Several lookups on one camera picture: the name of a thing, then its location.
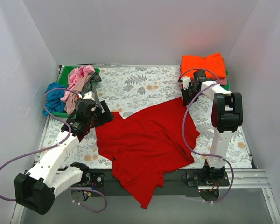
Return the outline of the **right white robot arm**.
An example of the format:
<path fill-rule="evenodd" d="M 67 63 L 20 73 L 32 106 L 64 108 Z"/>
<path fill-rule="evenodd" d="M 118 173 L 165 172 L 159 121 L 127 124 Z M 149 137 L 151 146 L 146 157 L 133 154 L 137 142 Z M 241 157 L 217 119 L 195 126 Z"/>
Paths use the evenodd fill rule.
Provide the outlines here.
<path fill-rule="evenodd" d="M 206 76 L 206 70 L 196 68 L 191 71 L 194 73 L 192 78 L 183 73 L 178 80 L 182 85 L 183 104 L 191 107 L 201 94 L 212 100 L 214 136 L 205 164 L 201 169 L 186 174 L 186 183 L 189 186 L 228 186 L 226 154 L 233 134 L 243 123 L 242 95 L 225 90 L 219 78 L 212 80 Z"/>

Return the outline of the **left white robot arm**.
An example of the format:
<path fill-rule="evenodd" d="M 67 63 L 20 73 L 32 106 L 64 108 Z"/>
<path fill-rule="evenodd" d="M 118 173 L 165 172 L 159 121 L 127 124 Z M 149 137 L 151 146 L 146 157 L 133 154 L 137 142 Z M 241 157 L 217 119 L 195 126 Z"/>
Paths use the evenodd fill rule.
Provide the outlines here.
<path fill-rule="evenodd" d="M 70 187 L 94 187 L 97 175 L 87 165 L 74 162 L 59 172 L 63 161 L 70 155 L 92 128 L 113 121 L 114 116 L 105 101 L 82 99 L 78 110 L 64 122 L 52 147 L 27 173 L 19 173 L 14 180 L 15 200 L 18 204 L 46 214 L 55 198 Z"/>

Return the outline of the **red t shirt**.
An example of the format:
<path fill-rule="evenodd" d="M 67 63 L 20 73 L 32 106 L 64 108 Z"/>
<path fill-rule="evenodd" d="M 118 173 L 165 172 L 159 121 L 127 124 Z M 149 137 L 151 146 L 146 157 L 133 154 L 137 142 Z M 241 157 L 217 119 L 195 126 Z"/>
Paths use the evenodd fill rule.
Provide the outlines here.
<path fill-rule="evenodd" d="M 175 98 L 95 129 L 99 155 L 112 161 L 112 175 L 146 209 L 164 174 L 194 163 L 199 136 L 186 107 Z"/>

